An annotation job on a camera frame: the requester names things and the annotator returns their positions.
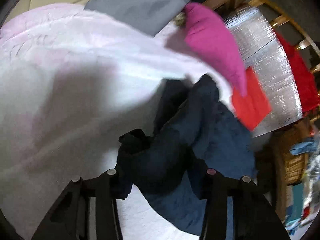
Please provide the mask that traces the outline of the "navy blue padded jacket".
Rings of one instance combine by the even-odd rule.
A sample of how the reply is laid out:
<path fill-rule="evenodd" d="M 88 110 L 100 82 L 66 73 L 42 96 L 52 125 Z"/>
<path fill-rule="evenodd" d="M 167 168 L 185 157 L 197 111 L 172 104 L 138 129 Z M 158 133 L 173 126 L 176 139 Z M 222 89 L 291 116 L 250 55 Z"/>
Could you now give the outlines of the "navy blue padded jacket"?
<path fill-rule="evenodd" d="M 254 173 L 249 130 L 219 100 L 209 75 L 188 87 L 167 80 L 152 136 L 134 129 L 119 138 L 117 166 L 141 191 L 151 207 L 178 229 L 199 235 L 206 203 L 193 193 L 187 168 L 203 160 L 224 176 Z"/>

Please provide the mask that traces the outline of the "teal cardboard box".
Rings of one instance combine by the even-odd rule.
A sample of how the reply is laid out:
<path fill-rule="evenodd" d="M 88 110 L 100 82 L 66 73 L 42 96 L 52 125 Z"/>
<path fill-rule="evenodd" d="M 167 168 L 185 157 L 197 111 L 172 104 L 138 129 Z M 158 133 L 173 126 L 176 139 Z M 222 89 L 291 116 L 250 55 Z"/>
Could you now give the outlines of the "teal cardboard box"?
<path fill-rule="evenodd" d="M 285 227 L 291 227 L 302 217 L 303 188 L 304 185 L 302 183 L 286 187 Z"/>

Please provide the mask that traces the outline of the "wicker basket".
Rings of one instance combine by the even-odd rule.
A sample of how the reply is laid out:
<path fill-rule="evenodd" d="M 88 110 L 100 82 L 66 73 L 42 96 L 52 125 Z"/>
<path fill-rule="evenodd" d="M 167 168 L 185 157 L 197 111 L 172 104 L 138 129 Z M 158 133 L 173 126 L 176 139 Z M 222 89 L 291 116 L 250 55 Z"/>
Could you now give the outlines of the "wicker basket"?
<path fill-rule="evenodd" d="M 302 123 L 283 128 L 273 135 L 272 150 L 286 185 L 301 182 L 309 157 L 307 153 L 293 155 L 290 149 L 295 144 L 303 142 L 308 136 L 308 129 Z"/>

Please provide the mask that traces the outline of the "blue cloth on basket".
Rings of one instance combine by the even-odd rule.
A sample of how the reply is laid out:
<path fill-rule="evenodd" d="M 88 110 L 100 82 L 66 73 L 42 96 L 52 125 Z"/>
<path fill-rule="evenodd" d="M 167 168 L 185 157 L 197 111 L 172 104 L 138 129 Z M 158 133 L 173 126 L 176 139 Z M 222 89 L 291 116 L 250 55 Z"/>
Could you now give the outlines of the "blue cloth on basket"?
<path fill-rule="evenodd" d="M 299 142 L 290 148 L 292 155 L 300 155 L 303 153 L 316 152 L 319 147 L 319 139 L 317 137 L 308 137 L 303 142 Z"/>

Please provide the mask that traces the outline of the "red square pillow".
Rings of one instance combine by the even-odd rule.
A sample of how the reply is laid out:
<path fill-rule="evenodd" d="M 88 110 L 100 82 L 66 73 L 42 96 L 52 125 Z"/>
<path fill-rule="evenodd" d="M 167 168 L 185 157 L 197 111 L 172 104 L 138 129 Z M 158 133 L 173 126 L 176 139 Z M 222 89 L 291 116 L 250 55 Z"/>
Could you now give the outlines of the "red square pillow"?
<path fill-rule="evenodd" d="M 248 67 L 245 70 L 245 74 L 247 95 L 241 96 L 233 88 L 232 105 L 236 117 L 250 132 L 253 132 L 272 111 L 272 107 L 253 69 Z"/>

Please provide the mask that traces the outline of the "white pink bed blanket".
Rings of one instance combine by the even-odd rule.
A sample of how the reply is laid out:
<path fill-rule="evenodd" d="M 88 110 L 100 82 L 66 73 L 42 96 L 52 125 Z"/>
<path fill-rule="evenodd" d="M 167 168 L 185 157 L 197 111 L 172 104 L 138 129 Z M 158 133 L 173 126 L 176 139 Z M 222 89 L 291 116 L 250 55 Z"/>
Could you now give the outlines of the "white pink bed blanket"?
<path fill-rule="evenodd" d="M 116 164 L 118 138 L 153 132 L 165 79 L 203 74 L 232 90 L 170 22 L 156 36 L 80 5 L 52 4 L 1 27 L 1 210 L 31 239 L 72 178 Z"/>

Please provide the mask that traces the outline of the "red cloth on railing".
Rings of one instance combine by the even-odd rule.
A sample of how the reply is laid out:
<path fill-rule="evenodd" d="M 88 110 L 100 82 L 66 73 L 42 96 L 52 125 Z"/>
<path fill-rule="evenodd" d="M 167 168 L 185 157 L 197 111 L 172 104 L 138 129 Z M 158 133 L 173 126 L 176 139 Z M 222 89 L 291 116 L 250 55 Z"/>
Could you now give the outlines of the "red cloth on railing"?
<path fill-rule="evenodd" d="M 278 32 L 275 32 L 277 39 L 284 48 L 285 54 L 291 66 L 295 78 L 303 115 L 319 106 L 319 96 L 313 74 L 308 70 L 300 53 L 295 47 L 285 40 Z"/>

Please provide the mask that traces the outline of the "silver foil insulation panel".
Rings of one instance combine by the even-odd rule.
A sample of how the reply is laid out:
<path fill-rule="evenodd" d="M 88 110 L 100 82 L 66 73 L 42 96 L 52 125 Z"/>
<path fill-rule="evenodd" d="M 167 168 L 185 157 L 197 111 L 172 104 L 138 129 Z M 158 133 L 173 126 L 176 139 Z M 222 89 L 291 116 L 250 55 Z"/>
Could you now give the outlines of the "silver foil insulation panel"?
<path fill-rule="evenodd" d="M 302 118 L 295 78 L 283 46 L 258 8 L 245 5 L 225 20 L 246 67 L 255 72 L 272 111 L 253 131 L 258 137 Z"/>

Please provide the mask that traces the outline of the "magenta pillow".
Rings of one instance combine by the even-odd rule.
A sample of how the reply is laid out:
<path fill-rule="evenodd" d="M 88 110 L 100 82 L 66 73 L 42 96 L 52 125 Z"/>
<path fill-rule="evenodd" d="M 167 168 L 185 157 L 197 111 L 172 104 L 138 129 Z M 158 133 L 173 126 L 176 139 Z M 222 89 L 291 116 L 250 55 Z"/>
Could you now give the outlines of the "magenta pillow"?
<path fill-rule="evenodd" d="M 200 3 L 184 9 L 185 43 L 200 59 L 218 71 L 241 96 L 247 95 L 245 67 L 239 47 L 219 14 Z"/>

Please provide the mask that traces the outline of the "wooden spindle railing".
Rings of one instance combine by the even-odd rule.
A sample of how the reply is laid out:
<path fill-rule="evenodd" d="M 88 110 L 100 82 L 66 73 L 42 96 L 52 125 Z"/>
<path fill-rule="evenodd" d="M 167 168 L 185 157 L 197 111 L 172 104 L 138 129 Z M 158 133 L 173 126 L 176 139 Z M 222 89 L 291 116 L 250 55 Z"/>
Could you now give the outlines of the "wooden spindle railing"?
<path fill-rule="evenodd" d="M 303 37 L 304 40 L 298 42 L 295 45 L 295 50 L 296 51 L 301 51 L 304 50 L 308 47 L 311 47 L 313 51 L 316 53 L 317 57 L 319 57 L 319 47 L 317 44 L 313 41 L 313 39 L 307 34 L 307 32 L 293 19 L 291 18 L 288 14 L 284 12 L 283 9 L 278 7 L 275 3 L 269 1 L 269 0 L 250 0 L 247 2 L 250 6 L 252 7 L 259 7 L 261 5 L 267 5 L 280 15 L 270 21 L 270 25 L 273 29 L 278 28 L 286 23 L 291 24 Z"/>

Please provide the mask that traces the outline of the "grey folded garment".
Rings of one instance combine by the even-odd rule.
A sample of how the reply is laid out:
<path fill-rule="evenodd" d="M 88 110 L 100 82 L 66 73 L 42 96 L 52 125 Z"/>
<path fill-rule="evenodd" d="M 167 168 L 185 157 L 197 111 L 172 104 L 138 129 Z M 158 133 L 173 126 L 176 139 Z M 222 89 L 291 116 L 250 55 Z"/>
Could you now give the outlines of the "grey folded garment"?
<path fill-rule="evenodd" d="M 85 9 L 107 14 L 145 34 L 155 36 L 188 2 L 189 0 L 89 0 Z"/>

